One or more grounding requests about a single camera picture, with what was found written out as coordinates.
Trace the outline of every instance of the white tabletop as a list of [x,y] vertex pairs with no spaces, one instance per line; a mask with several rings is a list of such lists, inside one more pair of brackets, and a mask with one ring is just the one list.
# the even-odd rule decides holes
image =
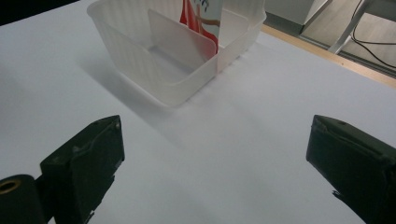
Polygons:
[[305,160],[315,114],[396,147],[396,90],[261,33],[176,108],[115,72],[92,0],[0,27],[0,179],[119,114],[126,161],[90,223],[363,223]]

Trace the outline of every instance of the plastic container divider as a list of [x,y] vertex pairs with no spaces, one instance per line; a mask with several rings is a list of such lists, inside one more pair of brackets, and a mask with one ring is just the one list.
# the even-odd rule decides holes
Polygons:
[[91,16],[117,69],[166,105],[179,105],[235,60],[259,34],[263,0],[223,0],[216,46],[179,22],[182,0],[100,0]]

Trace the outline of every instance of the black cable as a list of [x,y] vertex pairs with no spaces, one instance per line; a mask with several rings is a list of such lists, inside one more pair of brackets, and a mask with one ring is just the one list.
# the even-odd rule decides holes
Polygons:
[[[359,6],[361,5],[362,0],[359,1],[358,5],[355,8],[355,11],[353,12],[352,15],[352,19],[355,17],[356,12],[358,11]],[[355,26],[355,28],[353,29],[353,33],[351,36],[351,39],[358,44],[359,46],[361,46],[362,48],[366,49],[373,57],[375,57],[379,62],[381,62],[382,64],[392,67],[392,68],[396,68],[396,66],[391,65],[389,63],[386,63],[384,61],[382,61],[380,58],[378,58],[372,51],[370,51],[366,46],[364,46],[363,44],[373,44],[373,45],[396,45],[396,43],[379,43],[379,42],[368,42],[368,41],[361,41],[359,39],[357,39],[355,37],[355,33],[356,33],[356,28],[358,27],[358,25]]]

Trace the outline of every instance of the plastic basket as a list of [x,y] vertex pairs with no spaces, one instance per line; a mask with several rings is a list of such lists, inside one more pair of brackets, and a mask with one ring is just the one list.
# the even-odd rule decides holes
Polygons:
[[87,12],[117,69],[166,105],[179,105],[256,40],[263,0],[223,0],[219,53],[179,22],[182,0],[100,0]]

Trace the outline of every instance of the red printed image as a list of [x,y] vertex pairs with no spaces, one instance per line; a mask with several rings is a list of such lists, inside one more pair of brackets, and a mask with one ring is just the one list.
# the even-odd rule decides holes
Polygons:
[[222,0],[183,0],[183,11],[180,22],[193,31],[204,35],[216,44],[219,51],[219,27],[222,10]]

